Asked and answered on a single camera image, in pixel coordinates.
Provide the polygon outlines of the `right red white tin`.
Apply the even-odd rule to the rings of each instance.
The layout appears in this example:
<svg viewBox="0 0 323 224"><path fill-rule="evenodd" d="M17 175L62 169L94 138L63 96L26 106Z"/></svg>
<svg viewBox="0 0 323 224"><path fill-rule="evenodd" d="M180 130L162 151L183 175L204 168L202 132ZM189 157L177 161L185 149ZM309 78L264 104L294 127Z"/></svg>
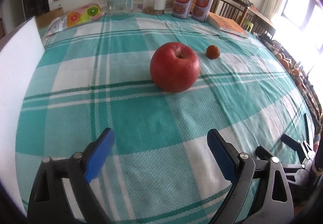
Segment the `right red white tin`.
<svg viewBox="0 0 323 224"><path fill-rule="evenodd" d="M192 12L192 18L200 22L205 22L213 1L214 0L196 0Z"/></svg>

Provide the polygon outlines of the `fruit print pouch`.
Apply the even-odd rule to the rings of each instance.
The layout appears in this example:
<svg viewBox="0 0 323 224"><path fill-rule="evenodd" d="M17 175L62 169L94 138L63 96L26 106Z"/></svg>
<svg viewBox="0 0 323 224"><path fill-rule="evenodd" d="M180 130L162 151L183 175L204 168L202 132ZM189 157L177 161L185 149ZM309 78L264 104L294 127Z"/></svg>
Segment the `fruit print pouch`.
<svg viewBox="0 0 323 224"><path fill-rule="evenodd" d="M67 14L67 27L71 28L76 25L85 24L89 21L100 19L105 12L96 3L90 3L79 7Z"/></svg>

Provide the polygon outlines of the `wooden chair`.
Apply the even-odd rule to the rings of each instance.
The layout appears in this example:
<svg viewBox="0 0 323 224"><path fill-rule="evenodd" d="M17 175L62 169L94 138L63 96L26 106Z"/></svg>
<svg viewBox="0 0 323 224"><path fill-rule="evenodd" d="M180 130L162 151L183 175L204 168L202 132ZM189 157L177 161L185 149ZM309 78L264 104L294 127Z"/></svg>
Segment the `wooden chair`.
<svg viewBox="0 0 323 224"><path fill-rule="evenodd" d="M234 20L241 27L249 12L249 6L240 0L217 0L214 13Z"/></svg>

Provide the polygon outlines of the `red apple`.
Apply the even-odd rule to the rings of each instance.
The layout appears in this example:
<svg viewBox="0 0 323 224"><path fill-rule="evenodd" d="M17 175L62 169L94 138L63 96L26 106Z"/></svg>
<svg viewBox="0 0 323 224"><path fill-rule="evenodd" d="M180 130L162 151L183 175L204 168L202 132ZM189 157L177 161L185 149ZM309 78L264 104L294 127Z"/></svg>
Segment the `red apple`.
<svg viewBox="0 0 323 224"><path fill-rule="evenodd" d="M183 43L165 43L154 52L149 71L155 85L165 92L184 92L198 78L199 58Z"/></svg>

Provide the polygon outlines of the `white cardboard box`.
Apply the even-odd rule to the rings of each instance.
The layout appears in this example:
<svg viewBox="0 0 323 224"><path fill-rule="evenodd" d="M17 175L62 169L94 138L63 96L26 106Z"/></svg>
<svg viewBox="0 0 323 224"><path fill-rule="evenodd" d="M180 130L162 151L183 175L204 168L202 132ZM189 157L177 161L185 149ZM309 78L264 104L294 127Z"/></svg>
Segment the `white cardboard box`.
<svg viewBox="0 0 323 224"><path fill-rule="evenodd" d="M23 216L26 211L15 164L16 133L24 97L44 52L35 18L1 39L1 184Z"/></svg>

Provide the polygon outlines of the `teal checked tablecloth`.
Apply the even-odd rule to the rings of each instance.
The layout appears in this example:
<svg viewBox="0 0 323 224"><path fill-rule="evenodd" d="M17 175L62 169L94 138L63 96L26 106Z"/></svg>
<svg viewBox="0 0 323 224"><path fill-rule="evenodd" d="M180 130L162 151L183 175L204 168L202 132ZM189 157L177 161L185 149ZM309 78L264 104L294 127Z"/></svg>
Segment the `teal checked tablecloth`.
<svg viewBox="0 0 323 224"><path fill-rule="evenodd" d="M200 61L185 92L160 90L149 73L157 48L180 42ZM286 164L280 141L306 138L309 109L289 74L255 37L170 14L102 17L43 37L16 134L22 203L45 156L68 158L105 128L115 143L91 187L114 223L207 223L230 189L206 141L217 129L241 152L263 146ZM219 47L218 59L206 49Z"/></svg>

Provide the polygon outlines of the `pile of oranges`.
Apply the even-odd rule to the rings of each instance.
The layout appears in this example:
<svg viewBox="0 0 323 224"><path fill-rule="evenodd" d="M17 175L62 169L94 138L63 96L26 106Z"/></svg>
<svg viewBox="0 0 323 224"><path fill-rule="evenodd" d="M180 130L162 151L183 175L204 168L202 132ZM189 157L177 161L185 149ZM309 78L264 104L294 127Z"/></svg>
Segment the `pile of oranges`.
<svg viewBox="0 0 323 224"><path fill-rule="evenodd" d="M300 77L300 71L299 71L298 68L293 66L291 59L286 58L285 55L282 54L282 53L276 53L275 57L278 59L278 61L282 64L282 66L285 68L285 70L293 78L299 78Z"/></svg>

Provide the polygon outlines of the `red white tin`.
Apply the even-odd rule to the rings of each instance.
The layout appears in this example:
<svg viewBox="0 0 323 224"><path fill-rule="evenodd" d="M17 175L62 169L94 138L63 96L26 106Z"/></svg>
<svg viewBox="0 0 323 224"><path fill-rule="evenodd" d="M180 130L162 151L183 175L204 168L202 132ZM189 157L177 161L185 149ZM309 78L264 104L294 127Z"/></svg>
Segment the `red white tin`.
<svg viewBox="0 0 323 224"><path fill-rule="evenodd" d="M200 22L205 22L213 1L214 0L196 0L192 12L192 18Z"/></svg>
<svg viewBox="0 0 323 224"><path fill-rule="evenodd" d="M172 16L186 19L191 11L193 0L174 0Z"/></svg>

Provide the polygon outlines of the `left red white tin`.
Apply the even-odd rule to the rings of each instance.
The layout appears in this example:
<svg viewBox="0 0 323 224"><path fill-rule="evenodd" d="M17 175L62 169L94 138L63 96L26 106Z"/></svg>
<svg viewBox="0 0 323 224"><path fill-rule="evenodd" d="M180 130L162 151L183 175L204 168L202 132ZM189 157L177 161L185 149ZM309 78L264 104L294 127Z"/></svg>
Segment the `left red white tin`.
<svg viewBox="0 0 323 224"><path fill-rule="evenodd" d="M174 0L172 16L186 19L191 11L193 0Z"/></svg>

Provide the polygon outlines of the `orange book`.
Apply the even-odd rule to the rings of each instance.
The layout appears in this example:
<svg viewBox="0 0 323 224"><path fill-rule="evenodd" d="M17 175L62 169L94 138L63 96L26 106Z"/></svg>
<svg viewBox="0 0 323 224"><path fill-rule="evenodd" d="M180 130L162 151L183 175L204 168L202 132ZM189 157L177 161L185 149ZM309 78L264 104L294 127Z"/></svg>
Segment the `orange book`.
<svg viewBox="0 0 323 224"><path fill-rule="evenodd" d="M224 18L214 13L209 13L206 21L217 30L230 33L242 38L247 38L247 32L233 19Z"/></svg>

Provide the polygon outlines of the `small tangerine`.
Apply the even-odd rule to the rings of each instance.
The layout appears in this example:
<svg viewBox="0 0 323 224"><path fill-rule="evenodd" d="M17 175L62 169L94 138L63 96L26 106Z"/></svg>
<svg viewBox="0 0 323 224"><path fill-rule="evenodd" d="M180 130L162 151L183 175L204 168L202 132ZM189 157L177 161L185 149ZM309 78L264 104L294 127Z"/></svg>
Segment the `small tangerine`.
<svg viewBox="0 0 323 224"><path fill-rule="evenodd" d="M210 45L206 49L206 56L209 59L218 59L220 54L221 54L221 51L220 51L219 47L217 47L215 45Z"/></svg>

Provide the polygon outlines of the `white tv cabinet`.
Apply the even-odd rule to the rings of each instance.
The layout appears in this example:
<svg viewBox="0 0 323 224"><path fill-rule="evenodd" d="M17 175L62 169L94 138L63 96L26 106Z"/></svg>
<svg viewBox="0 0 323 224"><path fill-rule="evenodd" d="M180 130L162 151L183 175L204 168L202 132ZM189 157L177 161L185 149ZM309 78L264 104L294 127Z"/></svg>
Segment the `white tv cabinet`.
<svg viewBox="0 0 323 224"><path fill-rule="evenodd" d="M107 7L107 0L58 0L49 5L50 11L57 8L63 8L64 12L69 12L72 9L81 7L86 4L96 3L104 9ZM134 0L134 11L141 11L143 8L144 0Z"/></svg>

